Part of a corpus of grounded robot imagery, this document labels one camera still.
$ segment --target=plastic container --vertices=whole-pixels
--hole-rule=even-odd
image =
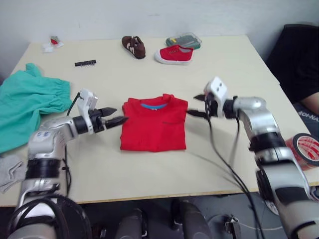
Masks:
[[[194,33],[188,32],[178,36],[171,36],[167,38],[166,45],[180,45],[182,47],[198,49],[201,45],[201,40]]]

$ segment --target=red t-shirt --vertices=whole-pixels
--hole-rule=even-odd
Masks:
[[[129,98],[123,112],[121,150],[160,152],[186,149],[187,101],[163,94],[153,99]]]

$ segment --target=black cable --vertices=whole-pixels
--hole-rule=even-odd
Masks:
[[[28,203],[22,205],[20,208],[18,208],[16,211],[14,211],[14,213],[13,213],[13,215],[8,223],[8,229],[7,229],[8,236],[16,230],[16,226],[14,226],[12,222],[15,220],[15,218],[18,216],[18,214],[20,214],[24,209],[27,209],[29,207],[35,207],[39,203],[46,204],[53,211],[53,213],[56,217],[56,222],[57,222],[57,232],[58,232],[57,238],[69,239],[69,237],[70,237],[69,230],[68,230],[67,223],[66,223],[65,217],[64,217],[61,209],[53,201],[51,201],[50,199],[47,199],[47,198],[35,199],[31,202],[28,202]]]
[[[237,144],[238,144],[238,139],[239,139],[239,132],[240,132],[240,123],[239,123],[239,119],[236,117],[236,122],[237,122],[237,132],[236,132],[236,136],[235,136],[235,140],[233,143],[233,147],[231,149],[231,153],[230,153],[230,157],[229,157],[229,162],[233,162],[234,158],[235,158],[235,153],[236,153],[236,149],[237,149]],[[257,220],[255,220],[255,232],[256,232],[256,238],[259,239],[259,231],[258,231],[258,224],[257,224]]]
[[[256,207],[255,207],[255,203],[254,203],[254,201],[252,199],[251,193],[249,192],[249,190],[248,190],[246,184],[243,182],[243,180],[238,176],[238,174],[234,171],[234,169],[225,161],[225,159],[221,156],[221,154],[218,152],[218,150],[217,150],[217,148],[215,146],[214,138],[213,138],[213,128],[212,128],[212,125],[211,125],[208,109],[209,109],[209,105],[207,104],[207,102],[205,102],[206,120],[208,121],[208,124],[209,124],[210,142],[211,142],[212,148],[214,149],[214,151],[217,154],[217,156],[221,159],[221,161],[230,169],[230,171],[232,172],[234,180],[239,184],[240,189],[247,196],[247,198],[248,198],[248,200],[249,200],[249,202],[251,204],[251,209],[252,209],[252,211],[254,213],[254,217],[255,217],[255,220],[257,222],[257,226],[258,226],[258,228],[260,230],[262,239],[265,239],[265,235],[264,235],[264,232],[262,230],[261,223],[260,223],[260,220],[258,218],[257,210],[256,210]],[[239,119],[236,119],[236,121],[237,121],[237,127],[238,127],[237,134],[239,135],[239,125],[240,125],[239,124]],[[238,136],[236,135],[236,139],[235,139],[234,143],[237,144],[237,141],[238,141]],[[257,231],[256,232],[256,236],[257,236],[257,238],[259,238],[258,230],[256,230],[256,231]]]
[[[68,112],[66,113],[67,116],[70,115],[70,112],[71,112],[71,110],[72,110],[72,108],[73,108],[73,106],[74,106],[76,100],[77,100],[79,97],[80,97],[80,92],[78,92],[78,93],[76,94],[76,96],[74,97],[74,100],[73,100],[72,104],[70,105],[70,108],[68,109]]]
[[[28,215],[28,213],[35,207],[36,205],[33,205],[32,207],[28,207],[23,214],[21,215],[21,217],[19,218],[19,221],[17,222],[15,228],[20,228],[21,224],[23,222],[23,219],[25,219],[26,215]]]
[[[68,109],[68,112],[66,113],[66,116],[70,115],[70,112],[76,102],[76,100],[80,97],[80,92],[78,92],[72,102],[72,104],[70,105],[70,108]],[[70,168],[68,165],[68,158],[67,158],[67,146],[65,145],[65,149],[64,149],[64,153],[65,153],[65,159],[63,160],[65,167],[63,167],[62,169],[65,170],[65,181],[66,181],[66,196],[69,196],[69,192],[70,192],[70,188],[71,188],[71,184],[72,184],[72,176],[71,176],[71,172],[70,172]]]
[[[84,234],[86,235],[86,239],[92,239],[92,231],[91,231],[91,223],[86,215],[85,211],[81,206],[73,202],[71,199],[64,197],[62,195],[58,194],[52,194],[52,195],[47,195],[45,196],[46,198],[56,198],[56,199],[61,199],[62,201],[66,202],[70,208],[72,208],[75,213],[80,217],[82,226],[84,228]]]

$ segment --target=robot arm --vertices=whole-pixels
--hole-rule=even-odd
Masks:
[[[225,84],[215,77],[196,99],[205,101],[209,116],[239,118],[255,153],[258,187],[265,200],[275,203],[290,239],[319,238],[319,204],[310,199],[309,185],[292,151],[286,147],[277,123],[257,97],[227,99]],[[189,114],[207,118],[190,110]]]
[[[86,89],[82,89],[78,96],[77,105],[80,116],[74,118],[66,116],[49,120],[30,137],[27,172],[25,180],[21,183],[16,207],[18,214],[13,218],[12,227],[9,228],[9,239],[62,237],[51,223],[52,219],[61,221],[61,215],[58,216],[57,213],[61,207],[58,203],[59,199],[77,208],[72,200],[64,197],[66,195],[66,174],[61,172],[66,170],[66,165],[64,165],[66,143],[77,138],[79,134],[98,133],[121,125],[127,120],[126,117],[104,120],[103,117],[111,115],[116,109],[95,109],[98,98]]]

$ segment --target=sticker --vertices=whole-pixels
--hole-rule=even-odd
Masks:
[[[49,131],[39,131],[33,137],[33,142],[42,142],[51,136]]]
[[[297,147],[300,153],[312,161],[319,161],[319,147],[317,145],[318,142],[308,136],[302,136],[297,140]]]

